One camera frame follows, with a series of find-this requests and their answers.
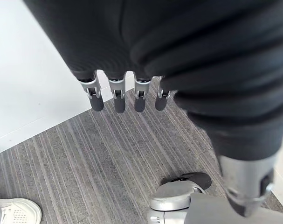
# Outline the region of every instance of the robotic hand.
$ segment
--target robotic hand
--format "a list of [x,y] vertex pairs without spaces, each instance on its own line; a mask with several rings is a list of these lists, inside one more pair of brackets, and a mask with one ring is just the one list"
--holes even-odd
[[118,112],[125,71],[147,88],[163,77],[161,92],[177,91],[210,137],[234,210],[247,217],[264,201],[283,136],[283,0],[25,3],[97,110],[95,70],[113,84]]

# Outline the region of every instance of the floor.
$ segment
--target floor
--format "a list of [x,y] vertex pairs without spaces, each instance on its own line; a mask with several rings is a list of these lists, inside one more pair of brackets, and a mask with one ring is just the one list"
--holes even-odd
[[[42,224],[143,224],[150,195],[164,177],[192,171],[211,175],[208,194],[224,197],[216,158],[206,134],[172,99],[146,110],[86,111],[0,154],[0,198],[24,197],[43,211]],[[263,205],[283,212],[272,194]]]

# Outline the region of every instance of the white sneaker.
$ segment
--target white sneaker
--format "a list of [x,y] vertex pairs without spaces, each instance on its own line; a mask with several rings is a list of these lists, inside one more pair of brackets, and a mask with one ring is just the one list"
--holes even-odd
[[2,211],[0,224],[40,224],[40,207],[25,198],[0,199]]

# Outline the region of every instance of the black rubber sole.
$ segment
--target black rubber sole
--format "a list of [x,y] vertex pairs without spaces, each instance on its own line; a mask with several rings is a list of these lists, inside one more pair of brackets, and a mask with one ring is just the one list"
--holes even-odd
[[134,108],[137,112],[142,112],[145,109],[145,99],[142,97],[135,99]]
[[192,181],[198,184],[203,190],[208,189],[212,185],[211,177],[208,174],[202,172],[192,172],[188,174],[182,174],[179,177],[169,178],[169,179],[165,178],[160,182],[160,185],[174,181]]
[[101,111],[104,108],[104,102],[102,99],[102,95],[97,98],[96,95],[91,96],[90,99],[91,108],[93,108],[94,111]]
[[166,99],[166,97],[159,98],[158,95],[157,95],[157,97],[156,97],[156,102],[155,102],[155,108],[156,108],[158,111],[162,111],[162,110],[165,109],[166,104],[167,104],[167,99]]
[[117,113],[123,113],[125,111],[126,103],[124,98],[121,99],[121,96],[117,96],[117,98],[114,99],[114,109]]

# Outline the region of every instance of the striped carpet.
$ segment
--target striped carpet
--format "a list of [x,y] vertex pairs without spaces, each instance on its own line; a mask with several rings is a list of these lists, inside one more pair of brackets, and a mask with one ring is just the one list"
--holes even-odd
[[[224,196],[209,139],[172,99],[154,108],[154,80],[143,113],[113,101],[86,111],[0,154],[0,198],[24,197],[43,211],[43,224],[146,223],[150,195],[164,177],[205,171],[208,194]],[[271,195],[264,207],[283,212]]]

